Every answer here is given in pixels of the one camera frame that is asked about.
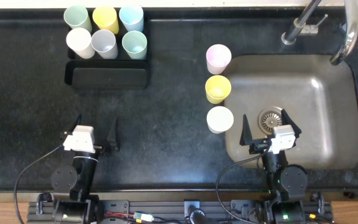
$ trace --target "plastic cup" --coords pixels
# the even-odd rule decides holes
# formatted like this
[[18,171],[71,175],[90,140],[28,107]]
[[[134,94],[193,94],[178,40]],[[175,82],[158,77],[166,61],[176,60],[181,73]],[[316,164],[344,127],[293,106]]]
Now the plastic cup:
[[224,106],[215,106],[206,115],[209,130],[214,134],[220,134],[229,130],[234,122],[231,111]]
[[97,7],[92,14],[93,21],[100,29],[106,29],[118,34],[118,19],[116,9],[113,7]]
[[143,9],[140,6],[126,6],[121,8],[119,18],[128,31],[143,31]]
[[147,38],[139,31],[130,31],[122,38],[122,46],[132,59],[143,60],[147,53]]
[[84,28],[72,29],[67,34],[66,43],[81,58],[88,59],[94,55],[94,49],[91,45],[91,34]]
[[210,103],[222,102],[231,92],[230,81],[221,75],[214,75],[205,83],[206,98]]
[[98,30],[91,40],[94,50],[104,59],[115,59],[118,55],[116,36],[110,30]]
[[206,66],[213,75],[221,74],[231,61],[231,52],[225,45],[215,44],[206,51]]
[[88,10],[84,6],[72,6],[66,9],[63,15],[65,22],[72,28],[84,28],[92,32],[91,20]]

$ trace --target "black countertop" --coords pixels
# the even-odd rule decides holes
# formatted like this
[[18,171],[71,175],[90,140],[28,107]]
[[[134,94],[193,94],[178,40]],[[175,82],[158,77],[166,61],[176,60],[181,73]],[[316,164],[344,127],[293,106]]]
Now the black countertop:
[[[212,189],[233,161],[224,135],[212,134],[206,114],[213,107],[204,84],[211,76],[205,52],[224,44],[243,54],[333,54],[343,43],[343,9],[320,10],[329,17],[314,37],[286,46],[280,36],[299,9],[146,9],[149,17],[150,83],[145,90],[76,90],[63,82],[68,27],[63,10],[0,11],[0,191],[12,191],[19,172],[60,144],[59,132],[80,113],[83,124],[103,138],[119,118],[121,151],[101,157],[94,191]],[[358,41],[346,60],[358,93]],[[25,173],[21,190],[50,190],[52,172],[71,164],[58,151]],[[358,166],[309,170],[309,189],[358,189]],[[266,190],[261,170],[236,167],[222,188]]]

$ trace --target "sink drain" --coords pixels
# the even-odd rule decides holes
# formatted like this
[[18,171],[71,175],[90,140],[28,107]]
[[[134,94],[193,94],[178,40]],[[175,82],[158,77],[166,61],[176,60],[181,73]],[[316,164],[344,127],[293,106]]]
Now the sink drain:
[[274,127],[283,125],[281,110],[279,107],[271,106],[260,112],[258,122],[264,133],[272,134]]

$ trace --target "sink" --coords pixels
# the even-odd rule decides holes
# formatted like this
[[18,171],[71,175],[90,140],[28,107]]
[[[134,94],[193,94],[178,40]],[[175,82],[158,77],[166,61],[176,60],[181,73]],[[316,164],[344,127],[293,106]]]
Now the sink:
[[[226,131],[226,150],[235,162],[254,157],[240,146],[242,116],[254,139],[281,124],[283,108],[302,130],[296,147],[286,151],[290,164],[307,169],[349,169],[358,164],[358,104],[354,76],[329,55],[244,55],[224,75],[232,90],[224,100],[234,115]],[[257,167],[257,162],[244,164]]]

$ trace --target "chrome faucet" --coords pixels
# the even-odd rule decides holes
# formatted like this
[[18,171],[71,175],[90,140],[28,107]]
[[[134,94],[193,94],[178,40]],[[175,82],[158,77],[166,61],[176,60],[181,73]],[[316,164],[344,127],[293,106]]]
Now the chrome faucet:
[[[306,21],[320,4],[321,0],[312,0],[299,18],[293,21],[288,32],[283,33],[282,41],[284,44],[291,45],[296,41],[296,37],[306,26]],[[346,10],[346,37],[345,43],[338,52],[333,55],[329,62],[333,65],[340,64],[353,50],[358,36],[358,5],[356,0],[344,0]]]

